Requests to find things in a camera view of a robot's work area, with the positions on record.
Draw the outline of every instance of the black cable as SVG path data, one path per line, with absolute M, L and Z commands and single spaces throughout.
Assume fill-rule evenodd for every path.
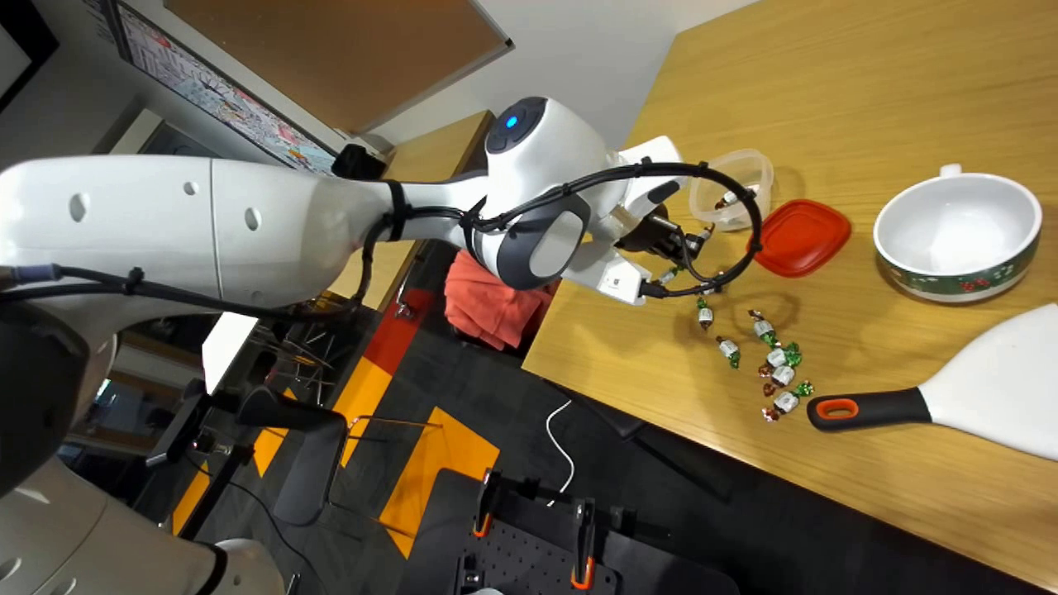
M 277 426 L 266 426 L 260 433 L 271 433 L 271 437 L 287 437 L 287 433 L 280 433 Z M 364 433 L 350 433 L 350 437 L 344 437 L 348 443 L 359 443 L 359 441 L 364 441 Z
M 94 284 L 42 284 L 42 288 L 4 291 L 0 295 L 0 309 L 4 306 L 18 306 L 18 301 L 69 298 L 69 295 L 130 295 L 130 298 L 138 295 L 138 298 L 180 301 L 180 306 L 208 309 L 208 310 L 240 310 L 240 313 L 266 318 L 266 320 L 337 320 L 337 318 L 350 318 L 350 310 L 311 313 L 311 310 L 271 310 L 271 309 L 220 301 L 220 298 L 208 298 L 208 295 L 192 295 L 192 291 L 180 291 L 180 288 L 168 288 L 168 284 L 146 281 L 141 272 L 130 276 L 130 278 L 118 278 L 118 276 L 105 276 L 105 272 L 61 264 L 61 276 L 63 278 L 83 278 L 83 281 L 94 281 Z
M 205 467 L 197 463 L 192 458 L 184 458 L 184 461 L 189 461 L 198 474 L 205 474 L 208 481 L 215 481 L 211 471 L 205 471 Z M 267 503 L 266 503 L 257 493 L 251 493 L 248 487 L 243 487 L 243 484 L 230 484 L 230 487 L 236 487 L 240 493 L 244 493 L 248 498 L 256 498 L 256 503 L 260 505 L 271 534 L 277 536 L 277 544 L 280 544 L 295 558 L 302 558 L 302 565 L 303 565 L 316 578 L 320 578 L 318 565 L 280 534 L 280 526 L 277 526 L 277 519 L 271 515 Z
M 344 505 L 344 503 L 337 503 L 337 498 L 332 498 L 332 496 L 327 496 L 324 503 L 327 503 L 332 511 L 359 519 L 359 524 L 364 524 L 364 519 L 378 524 L 368 511 Z
M 690 288 L 666 288 L 659 281 L 645 284 L 642 295 L 647 298 L 689 298 L 689 295 L 709 295 L 709 291 L 722 291 L 726 284 L 730 284 L 738 276 L 745 276 L 753 263 L 753 255 L 761 253 L 761 208 L 753 203 L 753 191 L 745 190 L 742 182 L 735 182 L 730 176 L 718 172 L 718 170 L 709 170 L 709 161 L 636 161 L 636 167 L 615 167 L 615 170 L 602 170 L 602 172 L 591 172 L 591 176 L 581 176 L 575 182 L 565 182 L 554 191 L 547 191 L 541 198 L 536 203 L 527 203 L 519 208 L 511 208 L 503 214 L 492 214 L 492 219 L 481 219 L 478 229 L 481 232 L 503 232 L 513 219 L 533 211 L 533 208 L 547 208 L 547 204 L 555 204 L 555 203 L 569 203 L 573 197 L 587 191 L 587 190 L 594 190 L 594 187 L 605 187 L 605 182 L 622 182 L 622 178 L 661 178 L 661 176 L 679 176 L 679 178 L 712 178 L 726 190 L 730 190 L 730 197 L 749 208 L 752 214 L 752 241 L 749 241 L 749 253 L 742 263 L 735 263 L 730 268 L 718 272 L 716 278 L 705 278 Z
M 411 211 L 405 211 L 405 219 L 453 219 L 453 222 L 461 222 L 461 214 L 462 214 L 462 211 L 456 211 L 456 208 L 411 208 Z M 389 214 L 385 214 L 382 222 L 374 222 L 374 224 L 368 229 L 368 236 L 364 236 L 364 244 L 360 244 L 360 284 L 359 284 L 359 291 L 354 291 L 354 306 L 364 306 L 364 298 L 368 298 L 370 268 L 374 268 L 374 244 L 378 244 L 378 240 L 382 240 L 388 229 L 395 229 L 395 219 L 389 219 Z

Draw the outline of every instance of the dark floor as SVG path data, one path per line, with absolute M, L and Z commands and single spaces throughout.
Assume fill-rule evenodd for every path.
M 378 313 L 360 318 L 344 340 L 360 351 L 374 324 Z M 416 334 L 385 397 L 382 417 L 427 419 L 429 407 L 443 407 L 500 448 L 500 471 L 506 478 L 559 487 L 565 481 L 565 463 L 541 424 L 565 400 L 573 400 L 573 407 L 555 417 L 554 430 L 580 467 L 573 493 L 632 511 L 642 539 L 729 572 L 742 592 L 1034 592 L 815 493 L 793 489 L 653 426 L 630 424 L 561 388 L 522 373 L 517 355 L 495 355 L 453 339 L 440 318 Z M 370 430 L 354 467 L 334 478 L 332 503 L 309 529 L 271 526 L 260 503 L 243 489 L 230 489 L 203 539 L 260 539 L 285 572 L 302 576 L 303 595 L 397 595 L 400 586 L 411 586 L 408 572 L 416 565 L 397 557 L 378 513 L 385 511 L 414 441 L 416 430 L 411 426 Z M 295 449 L 280 454 L 277 474 L 267 474 L 266 484 L 251 474 L 240 474 L 240 484 L 271 503 L 292 454 Z M 467 524 L 473 515 L 473 498 L 467 496 L 438 505 L 447 505 L 447 513 L 456 515 L 462 513 Z

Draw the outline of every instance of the red cloth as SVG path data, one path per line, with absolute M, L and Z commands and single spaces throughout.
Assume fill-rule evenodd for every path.
M 461 253 L 443 281 L 443 318 L 467 339 L 495 351 L 519 349 L 533 320 L 554 306 L 554 291 L 517 291 Z

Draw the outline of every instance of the red lid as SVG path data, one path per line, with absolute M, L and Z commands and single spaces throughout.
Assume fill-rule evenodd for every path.
M 756 263 L 774 276 L 799 278 L 831 263 L 850 232 L 850 219 L 831 204 L 793 198 L 765 222 Z

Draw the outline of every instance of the white bowl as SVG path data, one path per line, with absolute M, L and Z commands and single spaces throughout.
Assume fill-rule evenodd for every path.
M 968 306 L 1019 284 L 1034 257 L 1042 219 L 1024 187 L 945 167 L 879 211 L 872 244 L 896 288 Z

